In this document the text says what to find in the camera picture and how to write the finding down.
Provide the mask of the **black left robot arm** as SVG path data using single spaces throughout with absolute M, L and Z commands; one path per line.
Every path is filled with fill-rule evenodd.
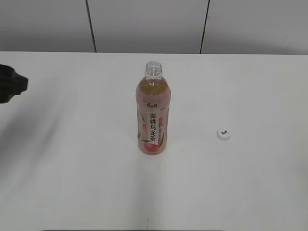
M 18 74 L 8 65 L 0 65 L 0 103 L 8 103 L 15 95 L 20 95 L 28 87 L 28 78 Z

